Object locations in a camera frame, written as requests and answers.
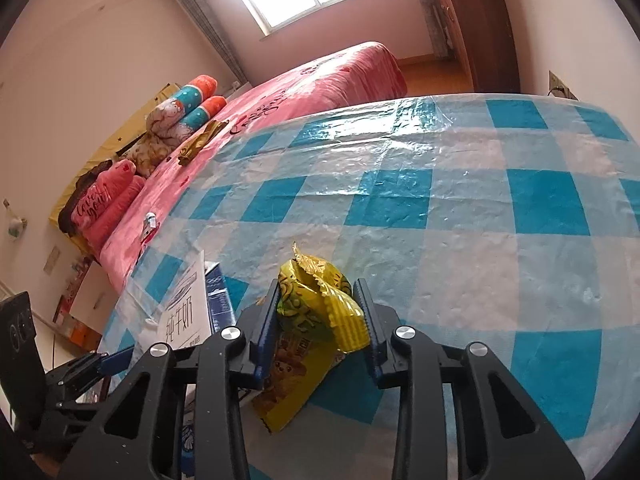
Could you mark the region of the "pink love you bedspread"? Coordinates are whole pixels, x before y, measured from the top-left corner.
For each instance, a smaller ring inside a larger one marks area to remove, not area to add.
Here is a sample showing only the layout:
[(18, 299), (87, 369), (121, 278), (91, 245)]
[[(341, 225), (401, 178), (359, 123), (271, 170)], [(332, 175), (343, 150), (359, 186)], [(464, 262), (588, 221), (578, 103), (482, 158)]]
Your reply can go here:
[(292, 68), (248, 90), (214, 117), (228, 126), (188, 166), (173, 152), (145, 185), (103, 246), (99, 262), (116, 292), (124, 289), (143, 250), (148, 212), (164, 221), (189, 184), (234, 136), (246, 136), (287, 120), (369, 102), (402, 98), (407, 84), (393, 53), (375, 41), (337, 51)]

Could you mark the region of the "blue checkered plastic tablecloth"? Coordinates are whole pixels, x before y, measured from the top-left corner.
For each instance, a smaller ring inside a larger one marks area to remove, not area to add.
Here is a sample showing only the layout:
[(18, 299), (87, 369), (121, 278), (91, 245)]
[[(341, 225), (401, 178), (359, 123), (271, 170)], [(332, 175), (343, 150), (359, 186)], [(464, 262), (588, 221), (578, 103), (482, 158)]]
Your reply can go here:
[(639, 135), (541, 96), (424, 96), (222, 136), (131, 272), (104, 352), (142, 341), (184, 267), (235, 309), (294, 249), (434, 341), (483, 341), (588, 478), (639, 413)]

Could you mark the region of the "yellow headboard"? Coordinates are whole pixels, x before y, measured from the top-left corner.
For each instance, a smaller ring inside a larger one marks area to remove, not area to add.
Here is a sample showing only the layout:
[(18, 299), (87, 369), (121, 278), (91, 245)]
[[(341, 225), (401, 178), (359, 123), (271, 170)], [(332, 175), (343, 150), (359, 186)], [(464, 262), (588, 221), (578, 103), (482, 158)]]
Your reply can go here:
[(139, 136), (145, 132), (145, 117), (149, 112), (168, 99), (173, 93), (180, 89), (178, 84), (170, 82), (165, 84), (159, 92), (156, 92), (148, 102), (144, 103), (134, 114), (132, 114), (126, 122), (124, 122), (111, 136), (109, 136), (100, 147), (89, 157), (89, 159), (81, 167), (75, 177), (70, 180), (70, 183), (64, 188), (63, 193), (56, 201), (50, 214), (49, 221), (58, 230), (61, 228), (58, 226), (58, 215), (66, 205), (67, 201), (72, 196), (76, 188), (78, 179), (90, 171), (93, 167), (98, 166), (104, 160), (112, 160), (119, 158), (119, 153), (125, 153), (128, 150), (130, 143), (136, 142)]

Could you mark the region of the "dark brown garment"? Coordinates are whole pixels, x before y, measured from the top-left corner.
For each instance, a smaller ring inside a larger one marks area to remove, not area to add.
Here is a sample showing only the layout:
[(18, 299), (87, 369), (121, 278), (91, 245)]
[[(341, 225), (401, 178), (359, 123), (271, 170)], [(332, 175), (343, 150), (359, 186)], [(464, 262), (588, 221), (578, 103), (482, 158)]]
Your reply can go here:
[(76, 226), (72, 221), (72, 213), (76, 205), (82, 199), (82, 196), (86, 194), (88, 188), (96, 182), (98, 175), (101, 172), (110, 169), (111, 166), (113, 166), (113, 161), (111, 159), (104, 160), (78, 178), (72, 195), (67, 200), (62, 210), (58, 213), (58, 228), (62, 233), (69, 237), (76, 234)]

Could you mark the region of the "white milk carton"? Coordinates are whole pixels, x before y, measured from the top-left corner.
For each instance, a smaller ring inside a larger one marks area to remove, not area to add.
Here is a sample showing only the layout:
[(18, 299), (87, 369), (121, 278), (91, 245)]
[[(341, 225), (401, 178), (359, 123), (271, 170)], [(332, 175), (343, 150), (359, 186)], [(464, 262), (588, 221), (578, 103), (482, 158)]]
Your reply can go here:
[[(142, 352), (153, 344), (164, 342), (172, 350), (195, 347), (211, 334), (218, 332), (214, 312), (207, 302), (206, 274), (218, 270), (218, 263), (207, 261), (201, 250), (181, 274), (174, 291), (162, 303), (160, 318), (146, 318), (137, 336)], [(180, 472), (181, 478), (194, 478), (195, 385), (186, 385), (181, 419)]]

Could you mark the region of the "hanging wall ornament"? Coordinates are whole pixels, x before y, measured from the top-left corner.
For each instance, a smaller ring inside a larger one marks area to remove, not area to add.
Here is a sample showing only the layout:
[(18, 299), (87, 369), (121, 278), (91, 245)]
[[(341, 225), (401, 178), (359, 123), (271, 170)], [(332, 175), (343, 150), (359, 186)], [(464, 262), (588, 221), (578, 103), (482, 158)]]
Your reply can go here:
[(8, 233), (9, 236), (18, 240), (28, 226), (28, 220), (18, 216), (12, 209), (10, 202), (5, 198), (2, 200), (6, 213), (9, 215)]

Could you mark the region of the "wall socket plate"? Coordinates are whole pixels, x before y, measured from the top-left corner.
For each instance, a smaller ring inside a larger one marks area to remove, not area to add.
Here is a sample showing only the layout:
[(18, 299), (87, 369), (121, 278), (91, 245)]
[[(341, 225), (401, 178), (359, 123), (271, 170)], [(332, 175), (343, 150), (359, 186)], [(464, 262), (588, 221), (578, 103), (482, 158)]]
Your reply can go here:
[(58, 263), (58, 259), (60, 258), (61, 251), (58, 246), (53, 246), (51, 251), (49, 252), (46, 263), (43, 266), (43, 272), (47, 275), (51, 275), (56, 264)]

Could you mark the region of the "orange boxes on floor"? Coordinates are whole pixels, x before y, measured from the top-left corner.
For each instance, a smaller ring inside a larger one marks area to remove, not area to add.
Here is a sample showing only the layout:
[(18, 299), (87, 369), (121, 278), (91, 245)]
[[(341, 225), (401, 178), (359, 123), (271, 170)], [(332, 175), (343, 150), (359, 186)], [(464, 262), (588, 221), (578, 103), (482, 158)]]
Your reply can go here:
[(72, 274), (65, 280), (62, 295), (52, 318), (56, 330), (65, 339), (86, 351), (96, 350), (101, 339), (101, 335), (96, 330), (79, 318), (79, 289), (88, 274), (91, 263), (92, 259), (87, 256), (80, 256), (73, 261), (70, 266)]

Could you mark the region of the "olive green cloth on bed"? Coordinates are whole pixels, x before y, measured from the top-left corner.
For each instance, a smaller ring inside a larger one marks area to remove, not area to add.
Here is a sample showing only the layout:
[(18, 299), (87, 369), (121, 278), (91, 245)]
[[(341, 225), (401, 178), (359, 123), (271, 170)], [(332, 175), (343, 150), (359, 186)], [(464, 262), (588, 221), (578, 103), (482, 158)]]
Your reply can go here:
[(213, 138), (228, 126), (228, 122), (217, 122), (211, 120), (202, 132), (194, 136), (185, 146), (180, 148), (178, 155), (178, 164), (181, 167), (190, 165), (192, 160), (200, 154), (200, 151), (206, 147)]

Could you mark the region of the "yellow snack bag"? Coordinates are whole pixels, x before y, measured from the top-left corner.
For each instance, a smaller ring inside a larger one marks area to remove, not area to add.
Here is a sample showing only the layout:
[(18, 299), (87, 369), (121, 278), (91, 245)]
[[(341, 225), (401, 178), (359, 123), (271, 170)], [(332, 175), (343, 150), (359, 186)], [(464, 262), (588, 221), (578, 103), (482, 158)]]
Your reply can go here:
[(264, 388), (252, 400), (254, 412), (272, 434), (292, 422), (346, 354), (370, 344), (363, 310), (342, 271), (296, 245), (292, 252), (278, 275), (281, 333)]

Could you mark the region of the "small snack wrapper on bed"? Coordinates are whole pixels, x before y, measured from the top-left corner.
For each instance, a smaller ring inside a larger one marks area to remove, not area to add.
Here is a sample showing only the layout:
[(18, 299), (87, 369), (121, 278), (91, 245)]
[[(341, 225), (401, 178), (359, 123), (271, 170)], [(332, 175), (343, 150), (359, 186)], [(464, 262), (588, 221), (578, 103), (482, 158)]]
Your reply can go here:
[(155, 236), (159, 228), (160, 222), (158, 221), (156, 213), (149, 211), (143, 219), (143, 226), (139, 236), (140, 247), (138, 257), (143, 255), (146, 246), (149, 245), (149, 242)]

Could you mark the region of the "floral pillow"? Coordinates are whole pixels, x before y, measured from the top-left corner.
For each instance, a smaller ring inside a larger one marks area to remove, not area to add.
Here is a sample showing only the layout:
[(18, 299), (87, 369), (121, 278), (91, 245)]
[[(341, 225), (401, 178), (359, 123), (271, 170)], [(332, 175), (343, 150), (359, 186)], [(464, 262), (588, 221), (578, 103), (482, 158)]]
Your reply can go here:
[(172, 152), (162, 139), (152, 133), (145, 133), (124, 154), (136, 166), (136, 173), (147, 179)]

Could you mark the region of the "grey checked curtain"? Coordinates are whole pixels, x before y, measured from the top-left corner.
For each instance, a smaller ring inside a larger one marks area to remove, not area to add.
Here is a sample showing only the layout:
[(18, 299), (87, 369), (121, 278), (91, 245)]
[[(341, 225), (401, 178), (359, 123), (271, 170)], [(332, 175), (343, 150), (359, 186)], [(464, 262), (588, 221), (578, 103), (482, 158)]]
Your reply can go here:
[(220, 19), (206, 0), (176, 0), (193, 24), (212, 45), (228, 69), (240, 84), (247, 84), (245, 70), (240, 62), (238, 52), (222, 26)]

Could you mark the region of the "brown wooden dresser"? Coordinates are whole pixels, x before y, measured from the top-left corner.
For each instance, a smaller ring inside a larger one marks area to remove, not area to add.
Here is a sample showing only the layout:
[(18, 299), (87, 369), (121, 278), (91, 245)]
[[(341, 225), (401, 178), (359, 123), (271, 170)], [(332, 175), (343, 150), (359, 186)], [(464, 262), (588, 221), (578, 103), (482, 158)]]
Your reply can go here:
[(438, 0), (454, 52), (480, 93), (521, 91), (518, 57), (504, 0)]

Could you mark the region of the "folded pink blanket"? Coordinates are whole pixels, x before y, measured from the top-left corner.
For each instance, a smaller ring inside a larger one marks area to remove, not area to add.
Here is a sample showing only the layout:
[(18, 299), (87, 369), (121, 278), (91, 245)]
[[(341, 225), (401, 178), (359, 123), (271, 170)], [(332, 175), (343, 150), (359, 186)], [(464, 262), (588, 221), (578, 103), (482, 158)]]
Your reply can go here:
[(142, 191), (145, 178), (129, 159), (112, 162), (82, 192), (70, 211), (70, 225), (98, 256)]

